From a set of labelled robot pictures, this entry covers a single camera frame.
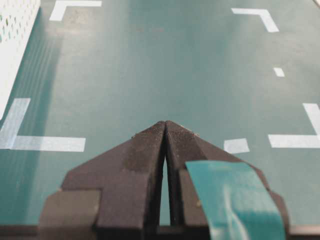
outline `teal floor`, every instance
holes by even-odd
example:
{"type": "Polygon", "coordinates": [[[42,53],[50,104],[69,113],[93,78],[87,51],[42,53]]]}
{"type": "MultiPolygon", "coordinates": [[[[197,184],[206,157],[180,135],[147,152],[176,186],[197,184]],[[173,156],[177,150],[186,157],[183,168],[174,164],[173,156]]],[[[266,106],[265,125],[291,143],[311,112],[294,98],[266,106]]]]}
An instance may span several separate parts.
{"type": "MultiPolygon", "coordinates": [[[[320,225],[320,149],[268,139],[315,134],[303,108],[320,105],[313,1],[104,0],[61,22],[49,21],[54,4],[41,1],[0,128],[14,99],[30,98],[19,135],[86,138],[85,150],[0,150],[0,225],[37,224],[68,170],[159,120],[220,148],[246,138],[237,157],[263,170],[291,224],[320,225]],[[231,8],[267,9],[280,32],[231,8]]],[[[168,200],[162,210],[168,224],[168,200]]]]}

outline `black plastic part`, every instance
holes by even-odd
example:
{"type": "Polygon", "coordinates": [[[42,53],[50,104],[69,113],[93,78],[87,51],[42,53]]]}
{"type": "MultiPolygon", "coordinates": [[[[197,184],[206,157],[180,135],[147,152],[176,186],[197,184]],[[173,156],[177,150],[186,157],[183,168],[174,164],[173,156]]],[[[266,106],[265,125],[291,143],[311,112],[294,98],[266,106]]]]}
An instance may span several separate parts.
{"type": "MultiPolygon", "coordinates": [[[[171,224],[197,231],[201,239],[209,239],[209,228],[199,198],[193,187],[185,163],[197,160],[244,162],[220,148],[204,141],[190,130],[172,121],[166,122],[166,160],[169,169],[169,199],[171,224]]],[[[283,199],[270,191],[262,171],[250,165],[277,205],[288,235],[289,218],[283,199]]]]}
{"type": "MultiPolygon", "coordinates": [[[[185,162],[243,162],[172,122],[74,168],[50,196],[39,226],[0,226],[0,240],[209,240],[208,223],[185,162]],[[159,226],[163,164],[168,165],[171,226],[159,226]]],[[[319,226],[295,226],[283,199],[255,170],[278,207],[289,239],[320,240],[319,226]]]]}
{"type": "Polygon", "coordinates": [[[62,189],[101,189],[95,224],[101,238],[143,239],[144,226],[160,218],[165,122],[74,168],[62,189]]]}
{"type": "Polygon", "coordinates": [[[96,240],[100,190],[58,191],[45,202],[38,225],[39,240],[96,240]]]}

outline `white perforated panel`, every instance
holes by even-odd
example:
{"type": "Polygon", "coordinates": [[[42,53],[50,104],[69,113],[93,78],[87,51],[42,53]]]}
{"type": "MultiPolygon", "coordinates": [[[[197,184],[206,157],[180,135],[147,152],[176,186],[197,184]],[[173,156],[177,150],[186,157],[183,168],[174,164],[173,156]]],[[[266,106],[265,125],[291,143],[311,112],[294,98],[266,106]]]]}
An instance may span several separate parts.
{"type": "Polygon", "coordinates": [[[41,0],[0,0],[0,120],[23,58],[41,0]]]}

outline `teal tape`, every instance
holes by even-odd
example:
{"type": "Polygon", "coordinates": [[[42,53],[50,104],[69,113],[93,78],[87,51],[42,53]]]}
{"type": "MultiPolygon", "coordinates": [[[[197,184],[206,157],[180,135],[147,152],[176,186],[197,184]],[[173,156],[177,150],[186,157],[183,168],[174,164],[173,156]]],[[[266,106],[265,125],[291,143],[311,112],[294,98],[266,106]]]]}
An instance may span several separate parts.
{"type": "Polygon", "coordinates": [[[284,240],[277,206],[246,163],[190,161],[187,169],[212,240],[284,240]]]}

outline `white tape marking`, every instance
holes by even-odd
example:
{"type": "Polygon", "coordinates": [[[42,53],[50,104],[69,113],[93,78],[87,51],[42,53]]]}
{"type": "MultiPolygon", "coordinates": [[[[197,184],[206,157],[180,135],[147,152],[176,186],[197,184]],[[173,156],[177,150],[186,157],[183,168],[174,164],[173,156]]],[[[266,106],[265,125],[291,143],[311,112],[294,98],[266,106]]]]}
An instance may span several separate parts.
{"type": "Polygon", "coordinates": [[[234,14],[242,15],[259,15],[265,28],[269,33],[279,32],[279,29],[272,19],[267,9],[254,9],[254,8],[231,8],[234,14]]]}
{"type": "Polygon", "coordinates": [[[85,145],[85,138],[17,136],[11,149],[52,152],[84,152],[85,145]]]}
{"type": "Polygon", "coordinates": [[[250,152],[246,138],[225,140],[224,150],[230,154],[240,154],[240,153],[250,152]]]}
{"type": "Polygon", "coordinates": [[[0,130],[0,149],[10,149],[17,137],[30,98],[15,98],[0,130]]]}
{"type": "Polygon", "coordinates": [[[86,139],[77,137],[18,136],[30,103],[30,98],[13,100],[0,130],[0,149],[84,152],[86,139]]]}
{"type": "Polygon", "coordinates": [[[317,135],[268,135],[272,148],[319,149],[317,135]]]}
{"type": "Polygon", "coordinates": [[[320,148],[320,109],[315,103],[304,103],[303,107],[311,121],[316,135],[268,135],[272,148],[320,148]]]}
{"type": "Polygon", "coordinates": [[[279,78],[284,78],[285,77],[285,72],[282,70],[280,67],[274,67],[273,68],[275,75],[279,78]]]}
{"type": "Polygon", "coordinates": [[[315,103],[304,103],[303,107],[308,114],[314,131],[317,135],[320,135],[320,109],[315,103]]]}
{"type": "Polygon", "coordinates": [[[51,13],[50,21],[62,21],[67,7],[101,7],[102,1],[57,0],[51,13]]]}

